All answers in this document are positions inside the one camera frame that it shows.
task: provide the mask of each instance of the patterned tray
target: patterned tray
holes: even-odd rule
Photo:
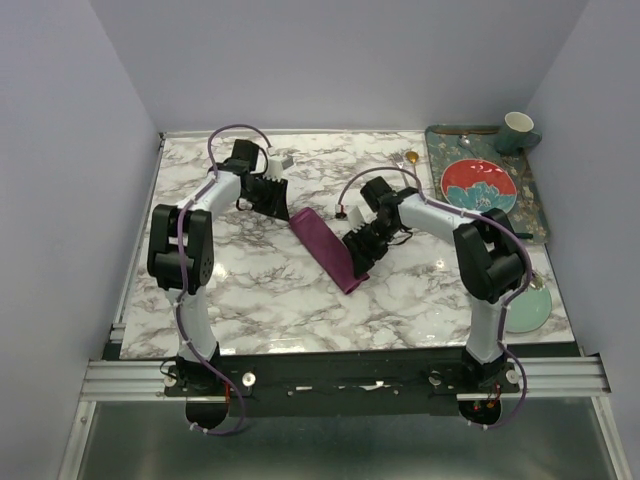
[[[518,233],[533,235],[531,243],[545,243],[549,238],[549,227],[540,203],[529,162],[524,152],[517,156],[500,155],[493,149],[493,139],[498,127],[493,125],[431,125],[425,131],[431,176],[438,200],[446,202],[440,188],[445,169],[452,163],[473,155],[458,145],[458,136],[467,135],[471,150],[483,160],[495,163],[504,169],[516,185],[518,197],[509,212],[509,220]]]

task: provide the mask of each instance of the gray wall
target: gray wall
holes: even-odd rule
[[[0,8],[0,476],[56,478],[156,129],[86,0]]]
[[[586,4],[91,2],[163,131],[497,120],[527,105]]]
[[[528,112],[549,250],[578,340],[604,358],[640,476],[640,3],[593,0]]]

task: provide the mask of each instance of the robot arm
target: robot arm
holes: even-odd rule
[[[415,188],[395,192],[382,177],[367,182],[361,194],[376,213],[376,219],[364,223],[359,211],[348,214],[352,230],[343,237],[343,242],[353,259],[356,277],[387,253],[389,242],[403,228],[426,231],[454,244],[462,282],[472,295],[468,360],[475,364],[475,370],[486,370],[494,362],[501,364],[504,359],[498,344],[498,300],[519,287],[525,271],[515,243],[483,222],[425,203]],[[503,211],[494,209],[483,215],[513,231]]]
[[[256,168],[258,154],[259,147],[255,143],[236,140],[231,157],[218,164],[215,185],[189,208],[183,223],[187,237],[188,291],[182,297],[181,318],[187,338],[207,360],[211,360],[219,351],[209,325],[206,299],[206,285],[214,266],[213,221],[241,198],[251,203],[253,211],[282,220],[289,219],[287,180],[282,179],[281,174],[291,165],[291,161],[271,157],[264,173],[251,173]],[[213,180],[213,173],[209,173],[195,191],[202,191]],[[158,205],[151,216],[147,269],[174,306],[183,286],[176,244],[177,222],[180,210],[190,199],[188,197],[177,205]],[[185,344],[180,345],[178,356],[199,363]]]

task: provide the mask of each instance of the white marble surface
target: white marble surface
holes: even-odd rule
[[[222,161],[235,137],[217,140]],[[394,152],[420,154],[417,172],[432,191],[424,137],[418,132],[332,133],[271,136],[275,154],[291,154],[289,211],[313,207],[341,237],[347,222],[333,218],[344,184],[366,168],[390,165]],[[166,142],[153,198],[175,204],[202,180],[209,166],[206,139]],[[347,205],[368,210],[356,182]],[[383,172],[401,187],[398,174]],[[469,332],[470,304],[451,245],[417,233],[370,271],[371,279],[344,295],[308,254],[286,223],[233,206],[214,224],[215,269],[208,285],[211,326],[223,353],[321,352],[463,345]],[[146,272],[147,237],[135,287],[125,314],[122,358],[174,355],[178,334],[172,309]],[[573,334],[543,247],[530,249],[534,268],[549,286],[553,312],[531,333],[510,335],[509,343],[572,341]]]

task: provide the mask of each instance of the red plate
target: red plate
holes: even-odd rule
[[[492,208],[508,212],[518,196],[507,172],[495,163],[477,158],[449,165],[442,174],[440,187],[451,205],[481,212]]]

